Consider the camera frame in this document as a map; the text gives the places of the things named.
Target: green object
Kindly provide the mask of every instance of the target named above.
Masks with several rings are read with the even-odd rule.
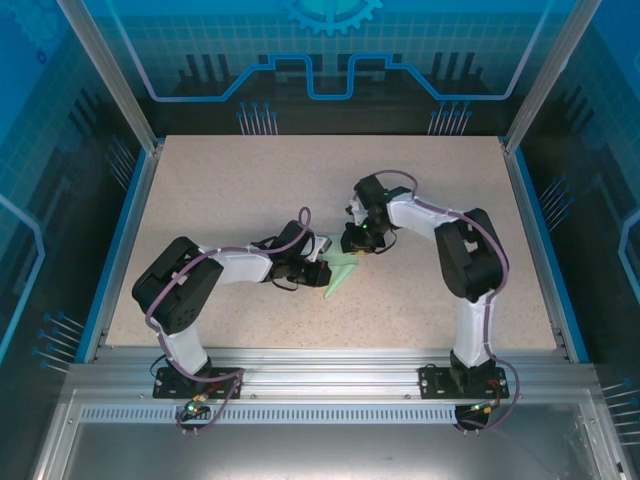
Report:
[[[358,255],[342,253],[340,246],[340,235],[329,235],[331,247],[327,253],[322,255],[331,269],[331,280],[324,291],[324,298],[327,300],[333,295],[358,266]]]

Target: blue border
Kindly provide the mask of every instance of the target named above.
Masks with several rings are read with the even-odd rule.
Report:
[[[636,296],[636,300],[638,300],[638,303],[640,303],[640,283],[638,282],[638,277],[636,276],[636,273],[631,266],[631,262],[629,261],[629,257],[627,256],[629,233],[631,231],[631,228],[633,228],[633,226],[638,222],[640,222],[640,209],[637,209],[631,215],[629,215],[622,225],[620,244],[618,245],[618,257],[620,257],[622,267],[624,268],[624,272],[627,274],[627,278],[629,279],[629,283],[631,284],[633,293]]]
[[[31,267],[31,273],[27,278],[27,282],[22,289],[22,293],[20,294],[20,298],[18,299],[18,303],[16,308],[13,310],[13,314],[11,315],[11,320],[9,320],[9,324],[7,325],[7,329],[2,336],[2,341],[0,342],[0,364],[4,360],[4,356],[9,349],[9,344],[13,339],[13,334],[16,332],[16,328],[18,328],[18,322],[22,318],[22,313],[24,312],[24,308],[27,305],[27,300],[29,300],[29,295],[31,295],[31,290],[33,290],[33,286],[36,283],[38,278],[38,274],[40,273],[40,268],[44,263],[45,251],[44,251],[44,239],[42,238],[42,231],[40,230],[40,225],[38,222],[29,215],[26,210],[19,209],[11,200],[0,193],[0,206],[5,207],[9,212],[14,214],[18,220],[24,223],[31,231],[33,232],[33,237],[36,242],[36,248],[38,250],[38,257],[36,258],[33,267]]]
[[[551,274],[553,275],[553,279],[556,283],[558,296],[560,297],[560,303],[562,304],[562,309],[564,310],[565,317],[567,318],[567,326],[569,327],[569,335],[571,336],[571,338],[568,340],[573,343],[578,361],[580,363],[589,363],[589,355],[587,354],[587,349],[584,345],[584,340],[582,339],[582,333],[580,333],[580,327],[578,327],[578,320],[576,319],[576,314],[573,311],[573,305],[571,305],[571,300],[569,299],[567,286],[564,283],[564,278],[562,278],[562,273],[560,272],[560,265],[558,264],[558,258],[556,257],[555,250],[553,249],[553,244],[551,243],[549,230],[547,230],[547,225],[544,223],[542,209],[540,208],[538,197],[533,188],[533,182],[531,181],[531,176],[529,175],[529,169],[527,168],[526,162],[524,160],[524,155],[522,154],[522,150],[520,150],[520,147],[516,149],[515,153],[516,161],[518,162],[518,168],[520,169],[522,180],[524,182],[525,189],[527,190],[527,196],[529,197],[529,201],[531,202],[533,215],[538,225],[538,231],[540,232],[540,237],[542,238],[542,245],[544,247],[547,258],[549,259]]]
[[[540,36],[540,32],[542,28],[546,24],[547,18],[551,13],[551,10],[555,4],[556,0],[549,0],[546,8],[542,12],[540,16],[540,20],[536,25],[536,28],[529,39],[527,47],[522,54],[522,58],[518,62],[516,70],[509,82],[509,86],[507,91],[502,95],[489,95],[489,94],[469,94],[469,95],[458,95],[458,94],[442,94],[438,93],[433,85],[429,83],[429,81],[420,73],[420,71],[413,65],[412,63],[404,63],[399,62],[396,63],[393,61],[393,53],[389,52],[362,52],[362,53],[354,53],[349,57],[349,61],[347,63],[347,91],[343,94],[318,94],[315,92],[314,87],[314,79],[313,79],[313,65],[311,61],[311,57],[305,53],[270,53],[267,55],[267,63],[265,64],[253,64],[245,69],[242,74],[236,78],[236,80],[227,88],[227,90],[222,95],[217,96],[202,96],[202,97],[160,97],[156,94],[153,86],[151,85],[151,80],[142,66],[142,62],[140,57],[136,53],[136,50],[127,34],[124,25],[122,24],[122,20],[116,11],[113,0],[106,0],[106,4],[111,12],[113,20],[116,24],[116,28],[120,32],[122,39],[125,43],[127,50],[129,51],[129,55],[131,55],[131,59],[140,74],[140,78],[149,93],[149,96],[155,100],[156,102],[166,102],[166,103],[199,103],[199,102],[225,102],[227,99],[233,95],[233,93],[240,88],[240,86],[247,80],[254,72],[261,71],[275,71],[276,70],[276,62],[278,60],[302,60],[305,63],[305,71],[307,76],[307,94],[309,98],[313,100],[328,100],[328,101],[339,101],[339,100],[348,100],[353,95],[354,85],[355,85],[355,63],[360,59],[381,59],[385,62],[385,69],[387,70],[406,70],[409,74],[413,76],[413,78],[427,91],[431,94],[431,96],[436,100],[506,100],[511,96],[513,90],[516,87],[518,79],[520,78],[520,74],[524,70],[524,67],[531,55],[531,52],[538,41],[538,37]]]
[[[142,174],[142,168],[144,167],[146,158],[146,150],[144,148],[140,149],[140,155],[138,156],[136,168],[133,171],[133,176],[131,177],[131,182],[129,183],[129,191],[127,192],[127,196],[124,199],[122,211],[120,212],[120,217],[118,218],[116,229],[113,232],[111,246],[109,247],[109,252],[107,253],[107,258],[104,262],[104,268],[102,269],[102,274],[100,275],[98,288],[96,289],[96,294],[93,297],[91,310],[89,310],[89,316],[87,317],[87,323],[84,327],[82,338],[80,339],[78,351],[76,352],[76,363],[84,363],[84,358],[89,351],[89,347],[91,346],[93,331],[95,330],[98,323],[98,313],[100,312],[100,307],[102,306],[102,301],[104,300],[104,294],[107,290],[109,277],[111,277],[111,272],[113,271],[113,264],[116,260],[116,254],[118,253],[118,249],[120,248],[120,242],[122,241],[124,227],[127,224],[127,220],[129,219],[129,215],[131,213],[133,197],[135,197],[136,190],[140,182],[140,176]]]

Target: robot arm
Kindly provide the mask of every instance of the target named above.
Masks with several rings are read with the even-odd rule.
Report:
[[[329,283],[331,271],[320,259],[331,245],[326,236],[307,230],[305,236],[290,249],[269,254],[270,250],[295,240],[302,228],[299,222],[291,221],[278,237],[252,244],[246,250],[223,249],[197,264],[183,281],[171,289],[154,311],[152,321],[160,327],[160,342],[174,363],[190,375],[209,376],[211,365],[195,321],[214,286],[236,282],[275,282],[282,278],[296,285],[313,287]],[[146,313],[162,289],[190,260],[209,250],[186,237],[174,240],[134,285],[133,297],[142,310]]]
[[[385,234],[399,228],[435,242],[445,283],[458,297],[452,377],[462,388],[474,370],[493,368],[495,364],[485,348],[485,308],[490,293],[500,285],[503,272],[496,252],[485,238],[461,219],[471,218],[497,241],[486,212],[475,209],[462,214],[429,205],[406,188],[386,190],[374,175],[360,180],[355,191],[347,208],[354,222],[346,224],[341,239],[343,251],[385,250]],[[494,304],[495,296],[489,304],[488,329]]]

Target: speckled tabletop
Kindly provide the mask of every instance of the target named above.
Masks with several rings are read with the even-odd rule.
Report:
[[[495,137],[170,136],[127,268],[107,343],[157,345],[131,298],[135,280],[178,236],[210,247],[243,246],[312,211],[317,233],[341,233],[353,186],[369,173],[402,169],[418,195],[456,209],[484,208],[511,263],[498,299],[497,348],[553,349],[522,222]],[[395,187],[402,177],[385,176]],[[320,289],[269,284],[216,287],[198,320],[206,346],[449,348],[456,301],[436,247],[400,230],[384,255],[362,258],[329,299]]]

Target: ventilation slot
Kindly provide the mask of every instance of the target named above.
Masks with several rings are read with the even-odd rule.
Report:
[[[212,412],[193,423],[205,423]],[[451,424],[449,405],[230,405],[219,419],[226,424]],[[177,405],[90,405],[83,407],[84,423],[167,423],[175,422]]]

